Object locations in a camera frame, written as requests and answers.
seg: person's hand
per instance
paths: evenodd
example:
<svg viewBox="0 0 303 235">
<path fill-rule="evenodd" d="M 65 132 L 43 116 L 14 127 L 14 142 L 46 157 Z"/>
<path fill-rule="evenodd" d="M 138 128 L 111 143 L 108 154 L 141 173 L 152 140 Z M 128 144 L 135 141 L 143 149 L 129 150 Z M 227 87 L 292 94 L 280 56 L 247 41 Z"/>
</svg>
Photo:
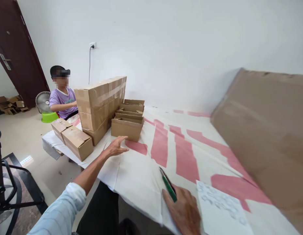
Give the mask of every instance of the person's hand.
<svg viewBox="0 0 303 235">
<path fill-rule="evenodd" d="M 74 101 L 71 103 L 72 107 L 76 107 L 77 106 L 77 101 Z"/>
<path fill-rule="evenodd" d="M 176 227 L 183 235 L 200 234 L 200 215 L 196 198 L 187 189 L 176 185 L 173 187 L 177 193 L 175 203 L 166 190 L 162 189 L 162 194 Z"/>
<path fill-rule="evenodd" d="M 106 148 L 109 157 L 116 156 L 121 153 L 129 151 L 128 148 L 121 148 L 121 143 L 123 140 L 127 139 L 127 136 L 118 136 L 112 141 L 112 143 Z"/>
</svg>

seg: electrical outlet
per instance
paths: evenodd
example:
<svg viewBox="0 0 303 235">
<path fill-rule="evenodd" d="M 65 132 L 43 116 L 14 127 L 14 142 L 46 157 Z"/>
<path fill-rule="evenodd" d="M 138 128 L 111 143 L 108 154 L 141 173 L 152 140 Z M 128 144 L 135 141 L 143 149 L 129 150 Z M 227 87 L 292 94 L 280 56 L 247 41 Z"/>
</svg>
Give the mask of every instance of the electrical outlet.
<svg viewBox="0 0 303 235">
<path fill-rule="evenodd" d="M 94 48 L 92 48 L 91 50 L 93 50 L 93 49 L 96 49 L 97 47 L 96 47 L 96 42 L 91 42 L 90 44 L 89 44 L 89 46 L 91 47 L 92 45 L 94 45 Z"/>
</svg>

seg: pen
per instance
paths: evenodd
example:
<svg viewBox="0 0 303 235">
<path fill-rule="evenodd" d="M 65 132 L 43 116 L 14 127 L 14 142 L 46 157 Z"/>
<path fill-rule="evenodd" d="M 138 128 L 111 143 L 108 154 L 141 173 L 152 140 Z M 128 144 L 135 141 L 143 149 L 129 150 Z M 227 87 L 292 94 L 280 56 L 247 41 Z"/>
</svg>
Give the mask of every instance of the pen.
<svg viewBox="0 0 303 235">
<path fill-rule="evenodd" d="M 174 202 L 176 202 L 177 201 L 177 194 L 175 192 L 175 189 L 173 188 L 172 183 L 170 182 L 169 178 L 167 177 L 165 172 L 162 170 L 162 168 L 161 167 L 159 167 L 159 168 L 160 168 L 160 173 L 162 175 L 162 179 L 164 181 L 164 184 L 167 187 L 167 190 L 169 191 L 169 194 L 170 194 L 172 200 Z"/>
</svg>

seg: brown wooden door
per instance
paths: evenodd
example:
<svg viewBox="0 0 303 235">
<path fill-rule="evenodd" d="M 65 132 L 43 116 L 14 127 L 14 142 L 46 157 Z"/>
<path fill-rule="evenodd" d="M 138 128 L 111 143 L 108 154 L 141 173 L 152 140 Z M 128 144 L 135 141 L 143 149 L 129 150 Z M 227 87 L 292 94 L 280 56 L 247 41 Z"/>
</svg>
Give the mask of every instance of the brown wooden door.
<svg viewBox="0 0 303 235">
<path fill-rule="evenodd" d="M 0 0 L 0 62 L 26 105 L 36 105 L 35 98 L 49 91 L 24 18 L 15 0 Z"/>
</svg>

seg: white tablecloth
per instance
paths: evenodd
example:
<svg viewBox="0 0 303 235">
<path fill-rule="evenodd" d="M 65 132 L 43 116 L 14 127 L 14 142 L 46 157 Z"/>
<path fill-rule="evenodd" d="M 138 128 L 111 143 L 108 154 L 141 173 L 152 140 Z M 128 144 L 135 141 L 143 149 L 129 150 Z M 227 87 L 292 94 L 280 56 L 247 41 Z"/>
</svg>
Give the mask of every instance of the white tablecloth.
<svg viewBox="0 0 303 235">
<path fill-rule="evenodd" d="M 211 125 L 209 115 L 146 106 L 144 118 L 139 142 L 122 143 L 130 151 L 111 157 L 98 175 L 129 205 L 179 234 L 161 196 L 165 185 L 160 166 L 172 183 L 187 188 L 196 198 L 196 180 L 238 198 L 254 234 L 299 234 L 244 171 Z M 69 121 L 81 129 L 78 116 Z M 59 157 L 56 148 L 83 168 L 114 138 L 109 130 L 81 162 L 53 131 L 42 137 L 43 147 L 52 157 Z"/>
</svg>

